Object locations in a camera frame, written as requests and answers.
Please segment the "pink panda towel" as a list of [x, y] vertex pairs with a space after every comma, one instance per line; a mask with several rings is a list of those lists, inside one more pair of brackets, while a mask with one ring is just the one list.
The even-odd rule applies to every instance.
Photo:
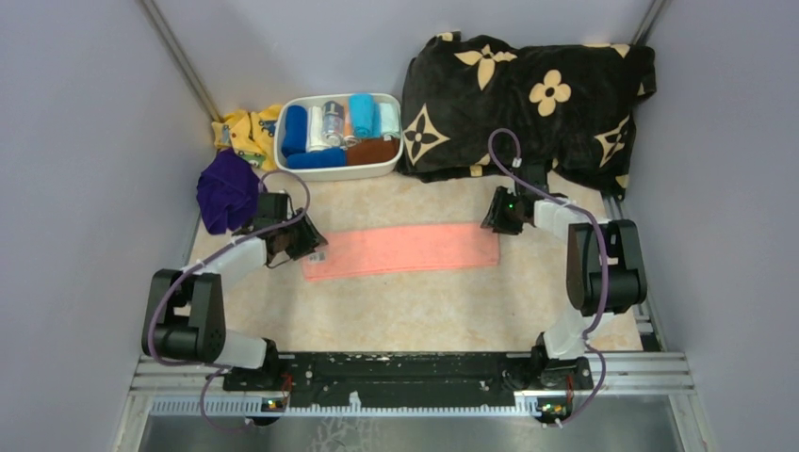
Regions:
[[401, 272], [496, 266], [499, 238], [478, 223], [420, 224], [337, 232], [302, 259], [309, 282]]

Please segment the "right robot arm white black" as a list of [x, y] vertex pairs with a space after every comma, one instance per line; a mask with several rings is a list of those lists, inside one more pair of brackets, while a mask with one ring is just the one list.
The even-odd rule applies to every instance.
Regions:
[[637, 224], [629, 219], [590, 218], [561, 193], [548, 192], [543, 166], [521, 168], [532, 187], [496, 188], [481, 226], [495, 234], [518, 235], [530, 225], [566, 245], [565, 285], [570, 303], [533, 348], [530, 374], [543, 388], [556, 387], [580, 372], [580, 359], [602, 323], [626, 313], [647, 296]]

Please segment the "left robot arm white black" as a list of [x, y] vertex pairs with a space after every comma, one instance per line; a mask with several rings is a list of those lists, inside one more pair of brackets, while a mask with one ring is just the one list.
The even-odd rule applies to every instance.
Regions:
[[201, 363], [245, 369], [257, 388], [275, 387], [283, 375], [273, 341], [226, 325], [224, 292], [275, 257], [298, 261], [327, 245], [326, 238], [284, 192], [262, 193], [251, 218], [231, 241], [197, 264], [158, 270], [148, 296], [142, 351], [165, 365]]

